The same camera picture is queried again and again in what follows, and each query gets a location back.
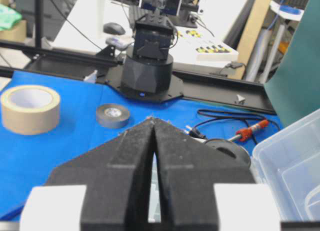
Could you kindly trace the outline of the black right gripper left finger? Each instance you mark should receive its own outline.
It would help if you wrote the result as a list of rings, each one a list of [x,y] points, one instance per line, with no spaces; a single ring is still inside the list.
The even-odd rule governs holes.
[[[134,231],[148,222],[154,120],[57,167],[46,186],[85,185],[82,231]]]

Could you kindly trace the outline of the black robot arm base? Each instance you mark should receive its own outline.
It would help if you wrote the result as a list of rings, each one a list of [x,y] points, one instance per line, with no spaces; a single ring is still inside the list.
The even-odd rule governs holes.
[[[134,44],[122,65],[110,68],[105,83],[128,99],[162,103],[182,97],[183,81],[173,75],[169,54],[175,29],[164,15],[148,13],[135,21]]]

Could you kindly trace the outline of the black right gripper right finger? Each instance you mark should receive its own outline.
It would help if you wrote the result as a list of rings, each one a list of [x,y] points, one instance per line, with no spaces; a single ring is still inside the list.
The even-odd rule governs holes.
[[[216,231],[214,184],[253,184],[249,168],[234,158],[154,120],[161,221],[171,231]]]

